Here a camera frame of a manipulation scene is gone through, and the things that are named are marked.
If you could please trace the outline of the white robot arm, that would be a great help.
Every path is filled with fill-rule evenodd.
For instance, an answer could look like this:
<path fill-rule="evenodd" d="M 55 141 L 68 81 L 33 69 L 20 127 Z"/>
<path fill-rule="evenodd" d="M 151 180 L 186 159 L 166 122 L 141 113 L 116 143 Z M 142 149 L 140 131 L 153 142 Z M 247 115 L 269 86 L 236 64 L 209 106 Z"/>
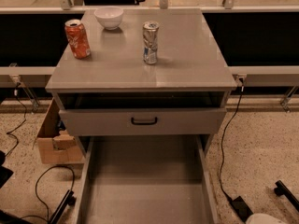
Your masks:
<path fill-rule="evenodd" d="M 267 214 L 253 214 L 247 220 L 246 224 L 286 224 L 284 221 Z"/>

